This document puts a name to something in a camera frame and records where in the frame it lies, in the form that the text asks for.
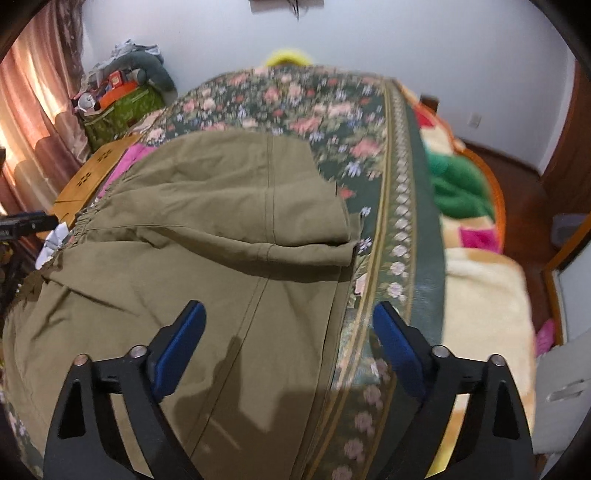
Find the green patterned storage bag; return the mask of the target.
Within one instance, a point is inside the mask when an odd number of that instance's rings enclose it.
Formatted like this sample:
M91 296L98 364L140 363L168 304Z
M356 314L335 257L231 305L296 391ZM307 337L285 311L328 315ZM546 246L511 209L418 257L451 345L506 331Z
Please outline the green patterned storage bag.
M85 116L81 123L90 150L95 152L99 147L122 137L144 116L164 106L162 95L151 86L144 85L116 100L105 110Z

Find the olive green pants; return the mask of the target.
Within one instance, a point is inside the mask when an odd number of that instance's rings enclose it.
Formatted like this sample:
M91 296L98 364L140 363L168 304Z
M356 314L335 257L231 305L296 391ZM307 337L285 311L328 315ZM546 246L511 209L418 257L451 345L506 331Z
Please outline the olive green pants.
M43 450L77 354L148 343L192 300L206 326L162 404L207 479L297 479L328 401L360 239L307 141L194 132L133 165L22 287L5 388Z

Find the colourful plush blanket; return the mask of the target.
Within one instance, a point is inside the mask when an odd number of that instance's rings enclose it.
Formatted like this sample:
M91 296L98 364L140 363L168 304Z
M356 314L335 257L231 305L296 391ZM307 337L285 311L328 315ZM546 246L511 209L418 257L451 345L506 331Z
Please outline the colourful plush blanket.
M464 358L502 355L535 423L536 340L521 266L505 256L506 209L493 171L434 110L402 91L419 126L445 254L443 342Z

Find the white crumpled cloth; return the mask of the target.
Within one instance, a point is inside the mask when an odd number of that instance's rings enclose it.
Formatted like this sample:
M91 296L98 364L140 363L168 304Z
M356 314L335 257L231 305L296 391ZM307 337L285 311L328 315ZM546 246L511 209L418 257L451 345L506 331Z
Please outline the white crumpled cloth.
M35 269L41 269L49 260L51 260L55 253L66 244L69 236L70 230L65 222L60 223L55 229L50 231L36 258Z

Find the wooden door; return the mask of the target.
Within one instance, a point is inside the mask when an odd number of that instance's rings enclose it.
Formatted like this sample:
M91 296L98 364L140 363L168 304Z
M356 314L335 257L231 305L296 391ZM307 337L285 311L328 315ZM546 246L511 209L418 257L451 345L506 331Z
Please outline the wooden door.
M549 166L542 175L547 212L590 213L590 79L575 63L573 91L565 124Z

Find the orange box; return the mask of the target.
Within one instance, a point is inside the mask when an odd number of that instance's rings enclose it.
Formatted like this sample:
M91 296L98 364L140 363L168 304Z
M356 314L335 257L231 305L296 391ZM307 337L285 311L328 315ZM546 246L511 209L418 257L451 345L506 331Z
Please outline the orange box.
M114 102L133 92L139 85L135 81L126 82L107 91L99 101L100 108L106 109Z

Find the folded magenta garment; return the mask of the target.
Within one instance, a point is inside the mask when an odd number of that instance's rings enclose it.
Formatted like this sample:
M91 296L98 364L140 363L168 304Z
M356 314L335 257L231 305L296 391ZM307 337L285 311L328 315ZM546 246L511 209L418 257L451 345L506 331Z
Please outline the folded magenta garment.
M121 159L110 173L110 176L104 183L102 189L97 194L96 198L101 199L114 181L120 178L135 163L139 162L141 159L143 159L145 156L147 156L154 150L155 147L144 145L141 143L131 145L122 155Z

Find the pink curtain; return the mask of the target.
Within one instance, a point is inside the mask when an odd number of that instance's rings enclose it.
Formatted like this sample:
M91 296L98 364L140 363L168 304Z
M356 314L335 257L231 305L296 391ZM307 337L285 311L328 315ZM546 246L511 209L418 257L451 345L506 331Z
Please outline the pink curtain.
M90 154L71 100L81 86L81 1L50 1L1 61L1 211L48 210Z

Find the white wall socket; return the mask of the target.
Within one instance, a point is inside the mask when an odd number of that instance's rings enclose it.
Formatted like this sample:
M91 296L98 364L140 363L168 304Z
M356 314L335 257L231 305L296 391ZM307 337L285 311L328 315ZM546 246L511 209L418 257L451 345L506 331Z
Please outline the white wall socket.
M482 121L482 116L478 113L473 113L468 120L468 126L473 129L478 129Z

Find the grey plush toy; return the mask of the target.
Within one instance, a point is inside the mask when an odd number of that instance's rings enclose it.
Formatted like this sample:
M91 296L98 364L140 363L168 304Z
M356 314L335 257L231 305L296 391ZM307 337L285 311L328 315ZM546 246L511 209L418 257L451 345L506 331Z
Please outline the grey plush toy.
M116 70L138 70L140 85L149 84L160 92L172 92L175 85L163 63L155 55L146 51L133 51L114 59L103 69L103 75L108 77Z

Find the floral dark green bedspread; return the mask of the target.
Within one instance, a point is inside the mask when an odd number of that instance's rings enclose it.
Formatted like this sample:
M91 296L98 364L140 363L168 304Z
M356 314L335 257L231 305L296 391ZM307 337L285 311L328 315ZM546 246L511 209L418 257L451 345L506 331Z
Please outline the floral dark green bedspread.
M391 79L328 67L260 68L211 79L168 107L138 143L245 130L307 141L325 180L360 220L329 396L298 479L372 479L415 411L398 387L370 314L387 300L427 338L442 336L444 252L426 150ZM27 462L36 449L4 394Z

